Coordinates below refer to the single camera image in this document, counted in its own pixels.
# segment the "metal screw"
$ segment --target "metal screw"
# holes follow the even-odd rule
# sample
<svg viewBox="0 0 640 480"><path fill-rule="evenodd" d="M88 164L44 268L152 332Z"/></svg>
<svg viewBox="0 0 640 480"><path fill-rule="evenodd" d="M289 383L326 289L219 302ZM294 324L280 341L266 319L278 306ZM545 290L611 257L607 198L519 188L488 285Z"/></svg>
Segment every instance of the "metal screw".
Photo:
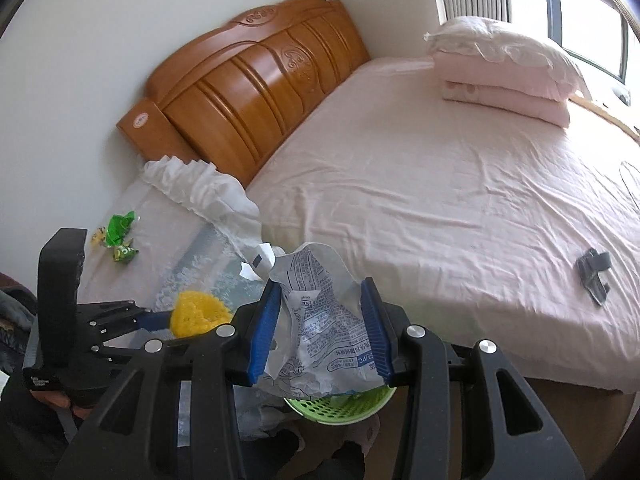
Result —
<svg viewBox="0 0 640 480"><path fill-rule="evenodd" d="M498 349L498 346L489 339L482 339L482 341L478 343L478 346L485 354L492 354Z"/></svg>
<svg viewBox="0 0 640 480"><path fill-rule="evenodd" d="M424 337L424 335L427 333L426 330L420 325L409 325L406 328L406 332L409 336L415 338Z"/></svg>
<svg viewBox="0 0 640 480"><path fill-rule="evenodd" d="M236 329L234 328L233 325L229 325L229 324L220 325L216 329L216 334L218 334L220 337L231 337L235 333L236 333Z"/></svg>
<svg viewBox="0 0 640 480"><path fill-rule="evenodd" d="M162 349L162 341L159 339L150 339L145 343L145 351L153 354L159 352Z"/></svg>

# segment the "wooden headboard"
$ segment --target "wooden headboard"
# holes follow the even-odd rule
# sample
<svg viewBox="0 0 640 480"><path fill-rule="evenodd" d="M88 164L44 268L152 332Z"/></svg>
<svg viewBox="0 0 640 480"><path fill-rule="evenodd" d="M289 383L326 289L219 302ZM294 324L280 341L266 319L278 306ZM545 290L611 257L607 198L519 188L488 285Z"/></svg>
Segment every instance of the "wooden headboard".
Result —
<svg viewBox="0 0 640 480"><path fill-rule="evenodd" d="M201 158L247 186L306 116L368 60L337 0L258 7L168 57L118 127L148 160Z"/></svg>

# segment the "window frame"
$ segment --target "window frame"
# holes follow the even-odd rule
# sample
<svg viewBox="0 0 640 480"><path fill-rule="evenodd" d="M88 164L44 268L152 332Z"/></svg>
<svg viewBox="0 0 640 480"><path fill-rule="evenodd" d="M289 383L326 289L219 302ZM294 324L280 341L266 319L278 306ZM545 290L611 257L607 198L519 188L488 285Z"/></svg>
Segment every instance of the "window frame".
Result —
<svg viewBox="0 0 640 480"><path fill-rule="evenodd" d="M582 56L581 54L574 52L573 50L569 50L568 48L564 48L568 54L571 56L580 59L581 61L590 64L591 66L596 67L599 70L602 70L604 73L610 75L615 78L622 84L625 83L626 80L626 64L627 57L629 51L629 35L628 35L628 27L626 24L626 19L622 15L622 13L616 7L616 4L613 0L600 0L601 2L607 4L609 7L613 8L620 15L620 29L622 34L622 52L620 52L620 70L617 74L610 72L603 66L594 62L593 60ZM549 38L554 40L558 45L562 46L562 6L560 0L546 0L546 19L547 19L547 35Z"/></svg>

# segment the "pillow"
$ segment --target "pillow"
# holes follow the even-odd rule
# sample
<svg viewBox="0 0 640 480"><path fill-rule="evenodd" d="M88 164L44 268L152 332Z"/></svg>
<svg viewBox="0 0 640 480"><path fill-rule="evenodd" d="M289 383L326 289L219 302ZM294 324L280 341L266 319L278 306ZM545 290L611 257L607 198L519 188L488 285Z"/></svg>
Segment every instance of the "pillow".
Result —
<svg viewBox="0 0 640 480"><path fill-rule="evenodd" d="M543 99L498 86L471 85L451 81L442 81L440 92L442 98L449 101L502 108L520 115L542 119L561 128L567 128L570 122L566 101Z"/></svg>
<svg viewBox="0 0 640 480"><path fill-rule="evenodd" d="M495 63L485 60L482 56L435 52L433 61L433 69L443 81L499 86L554 101L565 101L574 93L572 85L557 83L551 79L546 67L521 66L511 58L506 58L502 63Z"/></svg>
<svg viewBox="0 0 640 480"><path fill-rule="evenodd" d="M514 75L513 65L538 68L540 74L546 72L546 76L558 85L559 96L565 95L567 89L570 89L570 94L580 90L585 98L591 100L582 72L557 43L549 38L532 38L519 32L511 23L498 22L480 16L459 16L445 22L435 33L425 34L424 39L427 41L428 54L448 52L484 59L495 64L495 72L501 72L503 67L500 64L510 60L507 73L501 79L505 84L509 84L508 81L512 78L521 80L525 77ZM471 81L469 83L489 84ZM521 91L513 86L514 84L510 84L503 87ZM535 88L532 91L537 93L530 95L545 97L539 95L541 92L544 93L542 88L537 86Z"/></svg>

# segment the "brown floor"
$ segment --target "brown floor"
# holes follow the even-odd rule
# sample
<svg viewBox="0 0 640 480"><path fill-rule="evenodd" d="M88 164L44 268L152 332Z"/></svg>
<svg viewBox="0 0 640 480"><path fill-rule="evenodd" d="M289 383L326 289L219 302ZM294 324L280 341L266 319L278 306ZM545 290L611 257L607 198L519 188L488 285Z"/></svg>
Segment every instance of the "brown floor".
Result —
<svg viewBox="0 0 640 480"><path fill-rule="evenodd" d="M591 476L618 442L634 396L552 381L530 380L529 383L574 448L587 477ZM456 480L460 478L459 402L459 391L452 388L452 452L449 478ZM366 459L366 480L391 478L405 403L406 390L399 388L388 405L380 411L380 433ZM340 445L341 428L322 426L308 420L301 420L297 424L306 441L306 447L282 469L278 475L280 480L291 480L315 468Z"/></svg>

